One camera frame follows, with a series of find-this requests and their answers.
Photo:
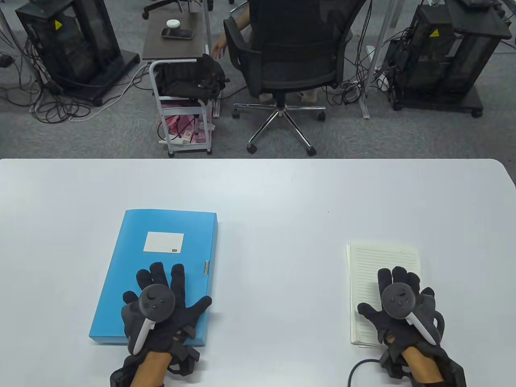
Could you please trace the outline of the person's right hand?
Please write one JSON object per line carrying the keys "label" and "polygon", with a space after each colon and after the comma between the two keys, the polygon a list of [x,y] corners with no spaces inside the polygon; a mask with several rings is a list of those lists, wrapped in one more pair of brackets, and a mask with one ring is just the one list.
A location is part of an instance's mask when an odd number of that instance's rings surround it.
{"label": "person's right hand", "polygon": [[357,312],[375,326],[391,358],[397,360],[409,347],[426,355],[440,353],[445,322],[433,290],[421,290],[419,276],[401,266],[380,269],[377,279],[381,309],[362,302]]}

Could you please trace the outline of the person's left hand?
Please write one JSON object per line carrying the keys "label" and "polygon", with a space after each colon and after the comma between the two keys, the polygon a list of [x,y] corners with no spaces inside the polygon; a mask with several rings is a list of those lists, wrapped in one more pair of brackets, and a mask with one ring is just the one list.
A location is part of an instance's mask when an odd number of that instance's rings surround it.
{"label": "person's left hand", "polygon": [[136,279],[140,295],[126,291],[122,296],[121,316],[129,353],[162,352],[185,359],[188,350],[184,343],[196,338],[198,321],[212,299],[205,295],[193,306],[186,307],[182,264],[172,267],[170,281],[160,262],[138,271]]}

